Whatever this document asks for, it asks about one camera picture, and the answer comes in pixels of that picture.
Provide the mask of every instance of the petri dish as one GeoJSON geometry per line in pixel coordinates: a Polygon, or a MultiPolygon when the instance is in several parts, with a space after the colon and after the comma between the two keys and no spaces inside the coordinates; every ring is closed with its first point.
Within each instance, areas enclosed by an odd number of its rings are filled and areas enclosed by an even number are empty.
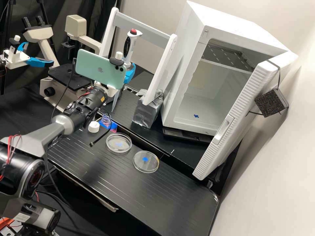
{"type": "Polygon", "coordinates": [[[113,152],[124,153],[130,150],[132,142],[126,134],[114,133],[107,137],[106,145],[113,152]]]}
{"type": "Polygon", "coordinates": [[[139,151],[132,160],[136,169],[144,173],[153,173],[158,169],[158,157],[149,151],[139,151]]]}

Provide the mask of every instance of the ribbed black surface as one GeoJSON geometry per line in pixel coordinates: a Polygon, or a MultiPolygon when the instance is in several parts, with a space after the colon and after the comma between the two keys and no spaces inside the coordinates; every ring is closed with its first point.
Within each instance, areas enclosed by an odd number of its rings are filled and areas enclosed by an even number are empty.
{"type": "MultiPolygon", "coordinates": [[[[200,158],[208,147],[208,144],[185,141],[182,139],[169,138],[163,135],[163,124],[161,116],[153,123],[151,129],[141,127],[132,122],[139,97],[128,90],[121,93],[116,107],[112,112],[112,119],[119,125],[134,132],[149,143],[162,149],[168,155],[174,156],[180,162],[188,165],[192,170],[196,168],[200,158]]],[[[105,109],[112,110],[112,103],[108,104],[105,109]]]]}
{"type": "Polygon", "coordinates": [[[162,161],[154,173],[136,170],[132,158],[141,149],[135,145],[116,154],[106,137],[90,148],[78,132],[52,148],[49,159],[161,235],[208,235],[215,194],[162,161]]]}

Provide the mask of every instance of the black backdrop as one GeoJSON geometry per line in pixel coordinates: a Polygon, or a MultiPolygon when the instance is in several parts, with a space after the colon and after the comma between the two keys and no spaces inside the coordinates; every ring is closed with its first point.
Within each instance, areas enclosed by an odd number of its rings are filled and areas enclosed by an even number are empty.
{"type": "MultiPolygon", "coordinates": [[[[54,36],[53,41],[57,51],[59,63],[70,63],[68,61],[68,51],[62,47],[61,43],[65,42],[67,37],[64,32],[66,16],[78,14],[87,20],[87,35],[97,41],[101,41],[106,24],[111,12],[111,8],[115,5],[116,0],[44,0],[49,24],[53,25],[54,36]]],[[[0,14],[7,0],[0,0],[0,14]]],[[[36,0],[16,0],[13,5],[12,18],[10,24],[10,35],[14,37],[18,34],[21,36],[20,42],[25,42],[22,35],[24,25],[21,18],[27,16],[31,25],[36,26],[36,16],[42,16],[40,5],[36,0]]],[[[5,15],[0,23],[0,31],[5,31],[3,26],[6,22],[5,15]]],[[[5,35],[0,34],[0,50],[8,47],[4,45],[5,35]]],[[[26,53],[29,56],[42,57],[38,44],[29,43],[26,53]]],[[[39,83],[40,79],[47,76],[48,69],[21,67],[9,70],[6,76],[6,93],[27,86],[32,83],[39,83]]]]}

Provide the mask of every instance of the robotic arm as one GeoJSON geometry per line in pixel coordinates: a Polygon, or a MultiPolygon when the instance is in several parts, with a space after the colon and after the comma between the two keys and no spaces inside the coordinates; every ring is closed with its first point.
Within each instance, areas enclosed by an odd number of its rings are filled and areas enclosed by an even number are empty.
{"type": "Polygon", "coordinates": [[[105,101],[105,92],[93,87],[76,102],[72,102],[52,123],[23,135],[9,165],[8,137],[0,140],[0,167],[4,178],[0,181],[0,217],[8,217],[31,228],[49,234],[56,227],[60,212],[32,200],[35,190],[45,172],[42,158],[47,149],[61,137],[86,127],[105,101]]]}

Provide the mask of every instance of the cable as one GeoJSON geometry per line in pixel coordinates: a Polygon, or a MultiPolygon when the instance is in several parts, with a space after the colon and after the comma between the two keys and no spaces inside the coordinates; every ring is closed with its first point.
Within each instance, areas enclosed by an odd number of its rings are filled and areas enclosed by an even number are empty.
{"type": "Polygon", "coordinates": [[[109,129],[103,134],[101,135],[97,140],[93,141],[93,142],[90,142],[90,147],[93,147],[94,144],[96,144],[101,138],[103,138],[106,134],[108,134],[108,132],[111,130],[112,128],[112,118],[111,118],[111,115],[109,114],[109,112],[105,109],[105,108],[101,108],[101,109],[104,109],[106,111],[106,113],[103,113],[104,114],[108,114],[109,116],[109,120],[111,122],[110,126],[109,126],[109,129]]]}
{"type": "Polygon", "coordinates": [[[261,113],[257,113],[257,112],[253,112],[253,111],[249,111],[248,113],[253,113],[253,114],[256,114],[256,115],[263,115],[261,113]]]}
{"type": "Polygon", "coordinates": [[[278,71],[279,71],[279,78],[278,78],[278,86],[277,86],[277,90],[279,89],[279,85],[280,85],[280,66],[278,66],[277,64],[275,64],[275,63],[273,63],[272,61],[270,61],[270,60],[267,60],[267,62],[269,62],[270,64],[272,64],[272,65],[274,65],[275,67],[277,67],[278,68],[278,71]]]}
{"type": "Polygon", "coordinates": [[[6,66],[4,66],[4,68],[5,68],[6,72],[5,72],[3,75],[0,75],[0,77],[3,77],[3,76],[5,76],[5,75],[7,74],[7,68],[6,68],[6,66]]]}
{"type": "Polygon", "coordinates": [[[35,194],[36,194],[37,202],[39,202],[39,196],[38,196],[38,193],[36,191],[35,191],[35,194]]]}
{"type": "Polygon", "coordinates": [[[6,6],[4,7],[4,9],[3,9],[3,11],[2,11],[2,14],[1,14],[1,17],[0,17],[0,22],[1,22],[1,20],[2,20],[3,13],[6,11],[6,8],[7,8],[7,7],[8,7],[8,5],[9,5],[9,1],[10,1],[10,0],[8,0],[8,2],[7,2],[7,4],[6,4],[6,6]]]}
{"type": "Polygon", "coordinates": [[[6,225],[7,225],[8,228],[14,228],[14,227],[21,227],[21,226],[22,226],[22,225],[19,225],[19,226],[10,226],[10,225],[7,224],[7,222],[5,221],[5,219],[4,219],[3,217],[2,217],[2,220],[3,220],[3,222],[6,223],[6,225]]]}
{"type": "Polygon", "coordinates": [[[74,227],[76,227],[78,229],[78,226],[75,224],[72,217],[69,215],[69,213],[66,211],[66,209],[61,204],[61,203],[63,203],[63,204],[65,204],[65,203],[59,197],[57,197],[56,195],[49,193],[49,192],[43,192],[43,191],[37,191],[37,192],[42,193],[42,194],[46,194],[46,195],[50,196],[52,199],[54,199],[58,203],[58,205],[61,207],[61,209],[66,213],[66,215],[69,217],[69,219],[71,220],[74,227]]]}
{"type": "MultiPolygon", "coordinates": [[[[5,168],[7,165],[10,164],[10,162],[11,162],[11,160],[12,160],[12,157],[13,157],[13,154],[15,153],[15,149],[16,149],[16,147],[17,147],[17,145],[18,145],[20,139],[21,139],[21,135],[20,135],[20,134],[10,135],[10,136],[9,136],[9,138],[8,138],[8,154],[7,154],[7,160],[6,160],[6,162],[2,165],[1,170],[0,170],[0,173],[1,173],[1,172],[4,172],[4,168],[5,168]],[[13,151],[12,151],[12,150],[11,150],[11,148],[12,148],[12,142],[13,142],[13,140],[14,140],[14,138],[15,138],[16,136],[19,136],[19,139],[17,140],[16,145],[15,145],[13,151]]],[[[3,178],[4,178],[4,174],[0,174],[0,181],[1,181],[3,178]]]]}
{"type": "Polygon", "coordinates": [[[66,88],[65,88],[63,94],[61,95],[61,97],[59,98],[59,100],[58,100],[58,102],[56,103],[55,107],[53,108],[52,116],[50,117],[50,123],[52,122],[53,114],[54,114],[54,112],[55,112],[55,110],[56,110],[56,108],[57,108],[59,102],[61,101],[63,95],[65,95],[65,93],[66,93],[66,91],[67,91],[67,89],[68,89],[68,87],[69,87],[70,81],[71,81],[71,79],[72,79],[72,77],[73,77],[73,73],[74,73],[74,70],[75,70],[75,64],[76,64],[76,58],[73,58],[73,60],[72,60],[72,71],[71,71],[71,75],[70,75],[68,84],[66,85],[66,88]]]}
{"type": "Polygon", "coordinates": [[[48,170],[48,156],[47,156],[47,151],[46,151],[46,155],[44,157],[44,161],[45,161],[45,166],[46,166],[46,169],[47,169],[47,173],[48,173],[48,176],[50,178],[50,181],[52,182],[54,188],[56,189],[58,195],[60,196],[60,198],[62,199],[62,201],[67,204],[69,207],[70,207],[70,204],[68,203],[68,201],[62,196],[61,192],[59,191],[55,181],[53,180],[53,177],[52,175],[50,174],[50,171],[48,170]]]}

